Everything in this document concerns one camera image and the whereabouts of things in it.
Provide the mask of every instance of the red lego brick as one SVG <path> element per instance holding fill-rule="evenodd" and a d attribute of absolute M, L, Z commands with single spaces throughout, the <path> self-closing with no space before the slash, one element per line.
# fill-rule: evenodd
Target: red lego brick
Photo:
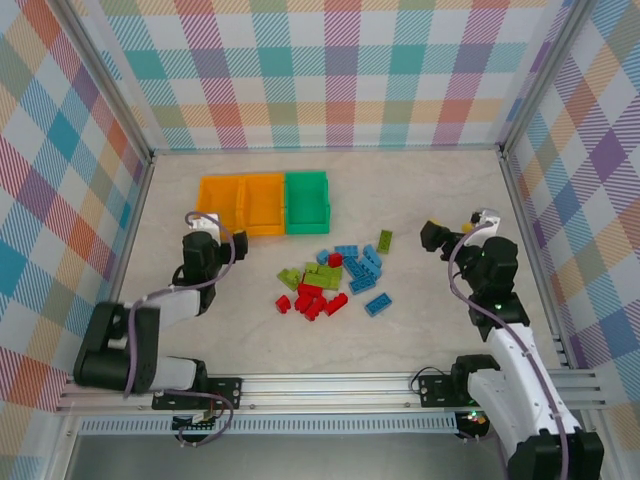
<path fill-rule="evenodd" d="M 300 295 L 296 303 L 294 304 L 296 310 L 300 313 L 306 312 L 313 303 L 313 297 L 311 295 Z"/>
<path fill-rule="evenodd" d="M 344 293 L 341 293 L 336 298 L 327 303 L 327 305 L 324 307 L 324 311 L 327 315 L 331 316 L 342 307 L 344 307 L 348 301 L 349 298 Z"/>
<path fill-rule="evenodd" d="M 331 268 L 341 267 L 342 266 L 342 255 L 339 253 L 332 253 L 329 255 L 329 266 Z"/>
<path fill-rule="evenodd" d="M 304 314 L 304 317 L 310 322 L 313 322 L 316 319 L 316 317 L 320 314 L 320 312 L 324 309 L 324 306 L 326 304 L 327 304 L 327 300 L 322 295 L 320 295 L 316 299 L 316 301 L 313 302 L 313 305 L 309 307 L 307 312 Z"/>
<path fill-rule="evenodd" d="M 276 300 L 276 308 L 280 313 L 287 313 L 287 311 L 291 308 L 291 301 L 287 298 L 286 295 L 281 296 L 278 300 Z"/>
<path fill-rule="evenodd" d="M 322 295 L 322 287 L 301 283 L 298 285 L 298 295 L 311 295 L 313 298 L 316 298 Z"/>

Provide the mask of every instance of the white table surface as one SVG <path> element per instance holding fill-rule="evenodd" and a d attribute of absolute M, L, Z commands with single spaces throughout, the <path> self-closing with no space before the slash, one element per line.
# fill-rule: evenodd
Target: white table surface
<path fill-rule="evenodd" d="M 144 207 L 121 294 L 135 300 L 166 286 L 182 263 L 184 214 L 196 204 L 200 178 L 242 172 L 326 170 L 331 233 L 250 239 L 249 254 L 217 285 L 200 317 L 161 332 L 160 352 L 204 360 L 211 373 L 319 373 L 449 369 L 458 355 L 486 348 L 466 306 L 449 291 L 446 263 L 420 245 L 429 218 L 452 229 L 477 207 L 502 214 L 500 234 L 520 246 L 516 291 L 532 321 L 548 367 L 558 365 L 531 268 L 500 168 L 492 151 L 365 151 L 161 156 Z M 334 245 L 377 245 L 392 230 L 389 255 L 375 289 L 352 296 L 345 272 L 342 310 L 308 322 L 275 300 L 295 299 L 276 274 L 304 269 Z M 364 304 L 386 292 L 393 304 L 370 318 Z"/>

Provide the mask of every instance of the enclosure wall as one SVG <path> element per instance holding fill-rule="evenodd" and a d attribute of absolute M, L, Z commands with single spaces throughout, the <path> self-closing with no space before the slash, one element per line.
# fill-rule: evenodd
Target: enclosure wall
<path fill-rule="evenodd" d="M 30 480 L 143 162 L 44 0 L 0 0 L 0 66 L 0 479 Z"/>
<path fill-rule="evenodd" d="M 600 0 L 510 152 L 578 367 L 640 478 L 640 2 Z"/>
<path fill-rule="evenodd" d="M 197 150 L 493 145 L 571 0 L 73 3 L 149 143 Z"/>

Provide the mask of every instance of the orange bin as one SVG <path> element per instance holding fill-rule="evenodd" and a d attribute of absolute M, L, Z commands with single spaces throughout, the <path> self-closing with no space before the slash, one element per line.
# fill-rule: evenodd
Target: orange bin
<path fill-rule="evenodd" d="M 284 173 L 203 177 L 196 210 L 217 213 L 231 232 L 284 235 Z"/>

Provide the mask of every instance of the plastic tray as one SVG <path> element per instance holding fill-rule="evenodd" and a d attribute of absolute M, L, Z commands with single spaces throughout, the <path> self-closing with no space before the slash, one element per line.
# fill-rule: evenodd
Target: plastic tray
<path fill-rule="evenodd" d="M 283 173 L 203 177 L 196 209 L 218 213 L 232 232 L 284 235 L 284 185 Z"/>
<path fill-rule="evenodd" d="M 331 205 L 326 172 L 285 174 L 287 234 L 329 233 Z"/>

